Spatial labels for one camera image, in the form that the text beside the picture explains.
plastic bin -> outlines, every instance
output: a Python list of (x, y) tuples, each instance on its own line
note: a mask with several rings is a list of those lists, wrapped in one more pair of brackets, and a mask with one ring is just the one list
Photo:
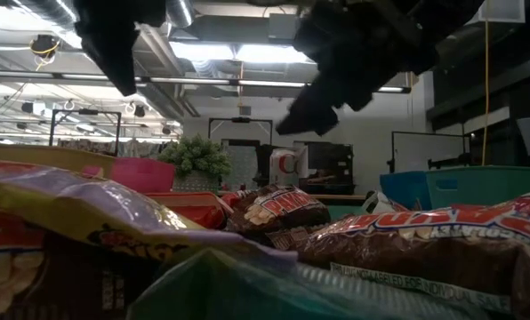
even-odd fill
[(221, 228), (225, 222), (224, 203), (211, 192), (168, 192), (146, 196), (205, 228)]
[(530, 192), (530, 168), (484, 166), (427, 172), (433, 208), (492, 205)]
[(169, 192), (174, 183), (174, 166), (152, 159), (118, 157), (110, 178), (141, 193)]
[(70, 148), (0, 145), (0, 160), (3, 161), (49, 165), (73, 172), (81, 172), (85, 167), (93, 166), (101, 168), (105, 178), (111, 177), (115, 159), (113, 156), (104, 156)]
[(423, 210), (431, 209), (426, 172), (401, 172), (380, 176), (381, 191), (389, 199), (407, 209), (415, 208), (417, 200)]

chip bag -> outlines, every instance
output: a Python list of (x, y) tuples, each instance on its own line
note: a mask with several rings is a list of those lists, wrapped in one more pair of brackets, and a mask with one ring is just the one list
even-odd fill
[(0, 209), (68, 238), (166, 260), (191, 245), (273, 251), (234, 233), (206, 230), (114, 181), (54, 167), (0, 161)]
[(0, 319), (122, 319), (159, 266), (0, 212)]

red snack package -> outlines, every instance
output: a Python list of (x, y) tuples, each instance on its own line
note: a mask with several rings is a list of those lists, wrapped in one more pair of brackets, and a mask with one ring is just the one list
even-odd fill
[(211, 192), (151, 193), (145, 196), (204, 228), (223, 228), (226, 214), (231, 214), (231, 208)]
[(514, 205), (349, 217), (299, 243), (299, 259), (530, 319), (530, 212)]
[(330, 222), (328, 209), (293, 186), (269, 185), (245, 195), (233, 206), (228, 230), (273, 246), (269, 233)]
[(249, 190), (238, 190), (236, 192), (228, 193), (221, 197), (221, 201), (226, 203), (229, 207), (233, 208), (241, 199), (245, 198), (248, 195), (251, 195), (253, 191)]

yellow snack bag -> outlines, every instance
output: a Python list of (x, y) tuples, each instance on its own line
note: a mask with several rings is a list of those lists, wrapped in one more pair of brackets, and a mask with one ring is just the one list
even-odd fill
[(194, 244), (258, 247), (206, 230), (114, 181), (36, 164), (0, 161), (0, 209), (80, 242), (156, 260)]

candy bag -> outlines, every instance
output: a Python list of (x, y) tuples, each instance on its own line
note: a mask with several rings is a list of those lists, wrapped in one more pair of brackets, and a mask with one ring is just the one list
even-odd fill
[(530, 205), (523, 204), (349, 217), (299, 243), (299, 259), (530, 319)]
[(268, 185), (244, 195), (232, 209), (227, 230), (269, 246), (275, 244), (271, 233), (330, 222), (326, 206), (294, 186)]

